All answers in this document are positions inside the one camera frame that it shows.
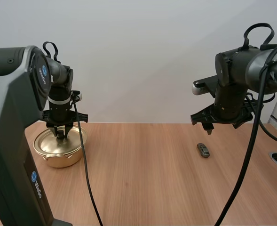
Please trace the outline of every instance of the gold pot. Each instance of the gold pot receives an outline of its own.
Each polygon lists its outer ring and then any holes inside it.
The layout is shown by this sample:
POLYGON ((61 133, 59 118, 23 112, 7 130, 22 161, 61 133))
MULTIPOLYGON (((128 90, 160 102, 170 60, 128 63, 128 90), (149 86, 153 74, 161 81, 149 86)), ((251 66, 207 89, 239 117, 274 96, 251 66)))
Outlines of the gold pot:
MULTIPOLYGON (((64 130, 64 126, 58 127, 58 130, 64 130)), ((82 127, 81 132, 85 145, 87 134, 82 127)), ((57 139, 54 134, 47 129, 37 136, 33 145, 36 153, 42 156, 46 164, 55 168, 71 166, 83 156, 79 128, 76 125, 72 127, 67 138, 63 140, 57 139)))

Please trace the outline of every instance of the wooden table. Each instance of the wooden table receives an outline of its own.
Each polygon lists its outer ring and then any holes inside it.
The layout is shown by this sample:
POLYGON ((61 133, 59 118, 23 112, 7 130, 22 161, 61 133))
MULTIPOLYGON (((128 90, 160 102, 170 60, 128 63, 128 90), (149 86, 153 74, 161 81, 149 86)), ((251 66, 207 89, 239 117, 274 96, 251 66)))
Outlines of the wooden table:
MULTIPOLYGON (((104 225, 213 225, 228 200, 247 149, 251 124, 235 130, 215 125, 208 136, 191 124, 82 124, 90 183, 104 225), (200 157, 204 143, 210 157, 200 157)), ((270 125, 267 128, 277 135, 270 125)), ((54 217, 74 225, 98 225, 83 159, 54 169, 26 135, 54 217)), ((224 225, 277 225, 277 165, 268 153, 277 142, 259 129, 243 185, 224 225)))

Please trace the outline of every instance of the blue logo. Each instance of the blue logo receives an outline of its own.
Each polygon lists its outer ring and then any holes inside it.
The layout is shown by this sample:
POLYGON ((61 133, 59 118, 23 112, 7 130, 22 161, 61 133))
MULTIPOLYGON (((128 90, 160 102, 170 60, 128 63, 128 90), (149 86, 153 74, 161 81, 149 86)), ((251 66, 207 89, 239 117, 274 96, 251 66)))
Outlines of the blue logo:
POLYGON ((35 183, 37 180, 37 173, 35 171, 33 171, 32 173, 32 182, 35 183))
POLYGON ((45 77, 47 75, 47 69, 46 69, 45 65, 42 66, 42 72, 45 77))

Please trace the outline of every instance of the pot handle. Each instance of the pot handle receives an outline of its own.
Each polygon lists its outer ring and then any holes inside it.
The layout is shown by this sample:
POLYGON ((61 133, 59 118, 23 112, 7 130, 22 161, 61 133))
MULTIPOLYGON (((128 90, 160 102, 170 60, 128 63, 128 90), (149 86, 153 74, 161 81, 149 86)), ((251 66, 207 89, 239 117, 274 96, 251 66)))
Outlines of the pot handle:
POLYGON ((43 157, 44 158, 44 160, 48 160, 49 158, 53 158, 53 157, 64 157, 64 155, 63 154, 61 154, 61 153, 58 153, 58 154, 47 154, 45 157, 43 157))

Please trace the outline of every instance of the black cable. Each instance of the black cable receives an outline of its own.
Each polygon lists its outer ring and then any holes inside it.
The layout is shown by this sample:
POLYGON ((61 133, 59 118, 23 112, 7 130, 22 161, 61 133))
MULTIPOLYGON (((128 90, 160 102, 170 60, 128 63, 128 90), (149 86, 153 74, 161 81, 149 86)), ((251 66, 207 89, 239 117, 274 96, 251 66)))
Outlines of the black cable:
MULTIPOLYGON (((258 106, 261 106, 263 104, 264 91, 265 91, 267 77, 268 77, 267 73, 264 74, 264 76, 262 76, 262 77, 261 77, 261 74, 260 74, 260 78, 261 78, 260 79, 260 90, 259 90, 258 103, 257 103, 258 106)), ((236 197, 236 195, 237 195, 237 193, 238 193, 238 191, 239 191, 239 189, 240 189, 240 187, 243 183, 243 180, 244 180, 247 168, 248 168, 248 164, 249 164, 249 161, 250 161, 250 158, 251 158, 253 146, 254 146, 254 143, 255 143, 260 118, 261 118, 261 107, 258 107, 257 111, 255 112, 254 123, 253 123, 252 131, 251 131, 251 136, 250 136, 248 148, 247 148, 247 151, 246 151, 246 155, 245 155, 245 158, 244 158, 242 169, 241 169, 240 174, 239 174, 238 179, 237 179, 237 183, 236 183, 236 185, 235 185, 235 187, 234 187, 234 189, 233 189, 226 205, 224 206, 224 209, 223 209, 222 213, 220 214, 217 222, 215 223, 215 226, 219 226, 222 223, 227 211, 229 210, 232 202, 234 201, 234 199, 235 199, 235 197, 236 197)))
MULTIPOLYGON (((274 56, 277 54, 277 47, 275 47, 275 49, 273 49, 270 54, 268 55, 266 61, 265 61, 265 65, 263 66, 263 68, 261 69, 260 71, 260 90, 259 90, 259 96, 258 96, 258 101, 257 101, 257 105, 258 106, 262 106, 263 104, 263 99, 264 99, 264 94, 265 94, 265 88, 266 88, 266 83, 269 79, 269 73, 268 73, 268 67, 273 64, 274 62, 277 62, 277 60, 275 61, 272 61, 272 59, 274 58, 274 56)), ((233 203, 242 183, 243 183, 243 180, 244 180, 244 177, 245 177, 245 174, 246 174, 246 171, 247 171, 247 168, 248 168, 248 164, 249 164, 249 161, 250 161, 250 158, 251 158, 251 154, 252 154, 252 150, 253 150, 253 146, 254 146, 254 143, 255 143, 255 139, 256 139, 256 134, 257 134, 257 130, 258 130, 258 127, 259 127, 259 122, 260 122, 260 119, 261 119, 261 107, 258 107, 256 112, 254 113, 255 117, 254 117, 254 122, 253 122, 253 127, 252 127, 252 131, 251 131, 251 136, 250 136, 250 140, 249 140, 249 144, 248 144, 248 148, 247 148, 247 151, 246 151, 246 155, 245 155, 245 158, 244 158, 244 162, 243 162, 243 165, 242 165, 242 169, 240 171, 240 174, 238 176, 238 179, 237 179, 237 183, 226 203, 226 205, 224 206, 224 209, 222 211, 222 213, 220 214, 217 222, 215 223, 215 226, 219 226, 227 211, 229 210, 231 204, 233 203)))
MULTIPOLYGON (((257 101, 257 99, 254 99, 252 93, 246 93, 246 95, 250 95, 253 101, 257 101)), ((271 102, 271 101, 274 100, 274 99, 275 99, 275 93, 273 93, 273 96, 272 96, 271 98, 269 98, 268 100, 263 100, 263 103, 264 103, 264 104, 265 104, 265 103, 269 103, 269 102, 271 102)))
MULTIPOLYGON (((251 100, 249 99, 248 96, 246 96, 246 100, 248 101, 249 105, 251 106, 253 112, 255 112, 255 108, 254 108, 254 106, 252 105, 251 100)), ((277 141, 277 137, 274 136, 274 135, 272 135, 272 134, 266 129, 266 127, 263 125, 263 123, 261 122, 261 120, 260 120, 260 127, 262 128, 262 130, 263 130, 269 137, 271 137, 273 140, 277 141)))
POLYGON ((75 112, 76 112, 77 120, 78 120, 80 141, 81 141, 82 152, 83 152, 83 158, 84 158, 86 182, 87 182, 87 186, 88 186, 88 190, 89 190, 91 202, 92 202, 93 208, 95 209, 95 214, 96 214, 96 216, 97 216, 97 219, 99 220, 100 226, 103 226, 101 217, 100 217, 99 212, 97 211, 97 207, 96 207, 96 205, 95 205, 95 200, 94 200, 93 195, 92 195, 92 191, 91 191, 91 187, 90 187, 90 182, 89 182, 89 178, 88 178, 87 161, 86 161, 86 154, 85 154, 85 149, 84 149, 84 144, 83 144, 83 137, 82 137, 82 131, 81 131, 80 120, 79 120, 79 113, 78 113, 78 110, 77 110, 77 107, 76 107, 76 103, 75 103, 75 102, 73 102, 73 105, 74 105, 74 110, 75 110, 75 112))

